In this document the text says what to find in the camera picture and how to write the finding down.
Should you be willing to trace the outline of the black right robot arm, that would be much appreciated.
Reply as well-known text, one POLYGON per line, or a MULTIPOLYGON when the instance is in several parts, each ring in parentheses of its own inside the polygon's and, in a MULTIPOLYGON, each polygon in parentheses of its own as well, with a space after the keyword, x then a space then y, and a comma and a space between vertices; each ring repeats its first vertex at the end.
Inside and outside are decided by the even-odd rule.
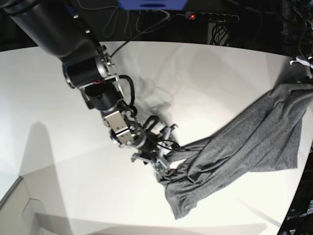
POLYGON ((137 150, 132 161, 150 164, 156 173, 169 170, 165 150, 173 150, 172 131, 153 128, 158 116, 137 119, 133 80, 113 70, 112 56, 100 45, 87 23, 68 0, 3 0, 3 10, 40 48, 62 62, 63 75, 78 89, 89 109, 97 109, 111 140, 137 150))

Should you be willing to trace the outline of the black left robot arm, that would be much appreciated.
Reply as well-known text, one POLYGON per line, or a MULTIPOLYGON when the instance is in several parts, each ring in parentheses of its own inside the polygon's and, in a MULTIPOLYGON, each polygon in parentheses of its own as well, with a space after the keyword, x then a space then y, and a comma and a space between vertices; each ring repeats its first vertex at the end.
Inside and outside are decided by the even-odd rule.
POLYGON ((298 82, 313 82, 313 2, 311 0, 283 0, 282 50, 290 58, 289 64, 305 70, 305 78, 298 82))

